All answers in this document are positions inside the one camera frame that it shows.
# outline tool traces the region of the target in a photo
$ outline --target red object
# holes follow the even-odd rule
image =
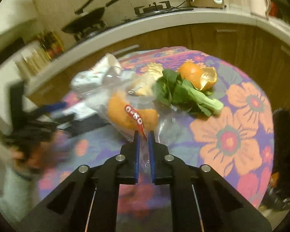
[[[147,141],[146,131],[143,125],[143,120],[136,109],[134,109],[131,105],[127,104],[125,106],[125,111],[136,121],[138,124],[138,131],[142,134],[142,136]]]
[[[47,53],[48,53],[48,55],[50,56],[50,58],[54,58],[55,55],[56,55],[56,53],[54,52],[53,49],[48,49],[48,50],[47,50]]]
[[[62,52],[62,49],[61,49],[61,46],[58,44],[57,46],[56,46],[56,48],[54,49],[54,52],[56,53],[56,54],[60,54],[61,52]]]
[[[278,14],[278,7],[274,2],[271,2],[271,11],[268,13],[269,16],[277,17]]]
[[[132,214],[137,219],[149,216],[151,207],[148,201],[152,200],[154,194],[153,184],[147,183],[140,173],[136,185],[120,185],[117,213]]]

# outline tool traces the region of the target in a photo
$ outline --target white mug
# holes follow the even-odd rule
[[[271,11],[271,0],[250,0],[250,11],[253,15],[268,18]]]

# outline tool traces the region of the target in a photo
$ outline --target floral tablecloth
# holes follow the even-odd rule
[[[224,103],[224,108],[218,117],[211,116],[207,120],[187,117],[180,121],[183,132],[169,146],[169,152],[189,165],[211,165],[257,208],[270,179],[274,153],[271,105],[262,89],[231,64],[184,47],[163,48],[134,55],[121,60],[121,65],[125,70],[141,74],[146,72],[146,65],[152,62],[177,70],[186,61],[201,67],[216,68],[218,81],[214,86],[214,96]],[[78,98],[70,93],[66,101],[73,105],[78,102]],[[118,154],[124,144],[124,140],[110,125],[78,138],[74,157],[48,171],[40,180],[41,198],[79,165],[100,165]],[[149,229],[148,217],[169,205],[168,187],[152,185],[150,176],[141,173],[136,186],[121,186],[118,217],[122,224],[138,220],[141,227],[147,226],[146,229]]]

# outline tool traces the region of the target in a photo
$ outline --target peeled orange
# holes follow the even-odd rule
[[[208,90],[217,82],[217,72],[214,67],[200,68],[192,62],[186,62],[179,67],[182,78],[190,81],[199,90]]]
[[[203,71],[198,65],[192,62],[186,62],[178,68],[177,72],[181,74],[182,78],[190,81],[195,88],[201,89],[200,79]]]
[[[113,123],[130,130],[137,130],[136,121],[125,111],[127,104],[129,102],[125,100],[123,91],[114,93],[108,101],[107,115]],[[137,111],[143,120],[145,130],[147,132],[154,130],[158,124],[158,112],[155,109],[137,109]]]

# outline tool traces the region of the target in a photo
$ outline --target white countertop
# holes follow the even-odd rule
[[[132,21],[80,43],[51,62],[51,64],[31,79],[27,86],[26,95],[34,93],[49,79],[70,65],[116,42],[168,27],[215,22],[257,26],[290,46],[290,26],[281,20],[276,18],[266,20],[243,11],[232,9],[195,8],[192,11],[175,12]]]

